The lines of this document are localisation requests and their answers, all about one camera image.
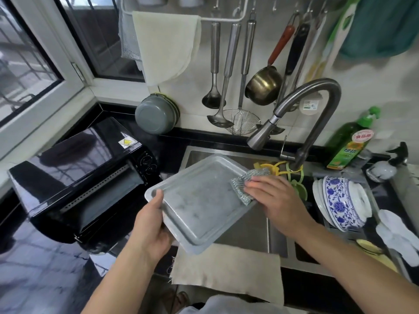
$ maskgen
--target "glass pane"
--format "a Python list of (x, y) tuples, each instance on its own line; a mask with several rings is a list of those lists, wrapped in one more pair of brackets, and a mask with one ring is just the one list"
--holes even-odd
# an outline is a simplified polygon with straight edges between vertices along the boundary
[(0, 0), (0, 126), (61, 82), (9, 0)]
[(56, 0), (95, 76), (144, 81), (137, 62), (121, 57), (120, 0)]

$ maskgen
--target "green dish soap bottle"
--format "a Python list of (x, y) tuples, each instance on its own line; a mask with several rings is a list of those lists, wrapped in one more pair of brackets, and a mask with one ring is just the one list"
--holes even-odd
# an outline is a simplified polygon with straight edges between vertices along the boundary
[(374, 117), (380, 118), (380, 108), (371, 107), (369, 115), (360, 117), (356, 122), (341, 126), (326, 144), (329, 154), (325, 164), (328, 169), (343, 169), (367, 146), (374, 136), (370, 126)]

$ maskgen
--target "hand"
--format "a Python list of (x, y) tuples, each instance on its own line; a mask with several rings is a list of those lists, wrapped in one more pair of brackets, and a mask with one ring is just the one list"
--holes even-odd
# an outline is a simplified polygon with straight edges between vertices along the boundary
[(280, 176), (253, 176), (244, 191), (265, 206), (265, 214), (285, 236), (297, 239), (317, 223), (291, 184)]
[(138, 212), (127, 243), (145, 254), (153, 266), (169, 251), (173, 242), (172, 234), (163, 228), (162, 202), (163, 191), (157, 190), (155, 197)]

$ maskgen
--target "baking tray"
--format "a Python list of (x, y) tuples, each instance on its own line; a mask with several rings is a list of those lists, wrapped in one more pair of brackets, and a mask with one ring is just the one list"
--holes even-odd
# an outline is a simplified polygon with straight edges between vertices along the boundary
[(163, 222), (187, 253), (199, 254), (257, 204), (243, 204), (230, 185), (246, 171), (214, 154), (150, 187), (144, 196), (150, 201), (156, 189), (163, 190)]

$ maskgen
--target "green cloth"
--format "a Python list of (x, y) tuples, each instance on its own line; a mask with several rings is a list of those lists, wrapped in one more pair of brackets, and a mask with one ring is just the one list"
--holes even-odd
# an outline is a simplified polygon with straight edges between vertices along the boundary
[(391, 57), (408, 50), (419, 32), (419, 0), (361, 0), (343, 43), (343, 58)]

